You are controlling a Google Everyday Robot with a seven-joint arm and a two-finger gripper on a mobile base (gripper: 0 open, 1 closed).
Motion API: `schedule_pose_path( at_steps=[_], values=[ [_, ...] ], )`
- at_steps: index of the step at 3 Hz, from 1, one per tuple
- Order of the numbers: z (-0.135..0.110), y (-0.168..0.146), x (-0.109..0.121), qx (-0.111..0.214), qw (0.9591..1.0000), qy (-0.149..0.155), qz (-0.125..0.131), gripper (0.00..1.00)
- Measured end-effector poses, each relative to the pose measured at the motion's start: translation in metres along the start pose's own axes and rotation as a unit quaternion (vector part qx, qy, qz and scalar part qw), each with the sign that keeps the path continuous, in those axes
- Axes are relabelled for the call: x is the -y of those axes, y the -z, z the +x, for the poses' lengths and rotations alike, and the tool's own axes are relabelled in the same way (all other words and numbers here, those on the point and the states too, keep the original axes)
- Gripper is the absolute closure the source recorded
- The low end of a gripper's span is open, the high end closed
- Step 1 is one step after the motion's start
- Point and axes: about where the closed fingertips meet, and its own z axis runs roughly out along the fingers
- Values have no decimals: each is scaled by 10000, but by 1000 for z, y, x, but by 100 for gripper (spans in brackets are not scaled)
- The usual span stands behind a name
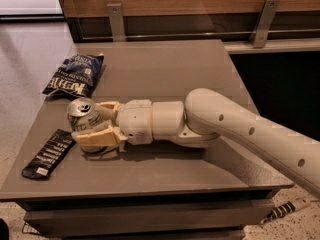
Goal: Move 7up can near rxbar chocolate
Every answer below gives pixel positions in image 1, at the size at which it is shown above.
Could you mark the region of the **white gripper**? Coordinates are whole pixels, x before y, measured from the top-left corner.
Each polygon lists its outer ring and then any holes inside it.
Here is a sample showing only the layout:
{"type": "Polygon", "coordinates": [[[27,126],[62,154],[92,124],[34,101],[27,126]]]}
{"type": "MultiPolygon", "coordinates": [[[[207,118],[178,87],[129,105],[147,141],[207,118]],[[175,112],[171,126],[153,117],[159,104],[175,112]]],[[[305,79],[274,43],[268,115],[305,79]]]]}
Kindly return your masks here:
{"type": "Polygon", "coordinates": [[[122,149],[127,141],[132,145],[150,144],[152,138],[150,100],[132,100],[126,104],[118,101],[97,103],[102,119],[115,121],[119,127],[107,126],[73,132],[72,138],[84,152],[101,152],[107,147],[122,149]]]}

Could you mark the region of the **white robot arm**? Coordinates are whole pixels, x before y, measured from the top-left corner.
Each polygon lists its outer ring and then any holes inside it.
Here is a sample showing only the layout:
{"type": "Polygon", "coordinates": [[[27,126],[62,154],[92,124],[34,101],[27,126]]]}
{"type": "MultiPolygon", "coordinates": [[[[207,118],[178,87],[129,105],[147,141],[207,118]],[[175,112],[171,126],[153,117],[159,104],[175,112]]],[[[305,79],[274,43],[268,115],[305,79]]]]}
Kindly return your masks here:
{"type": "Polygon", "coordinates": [[[139,145],[168,140],[205,148],[224,136],[250,150],[314,196],[320,195],[320,142],[265,119],[227,97],[205,88],[181,101],[132,100],[80,103],[77,111],[94,112],[101,122],[72,130],[81,146],[139,145]]]}

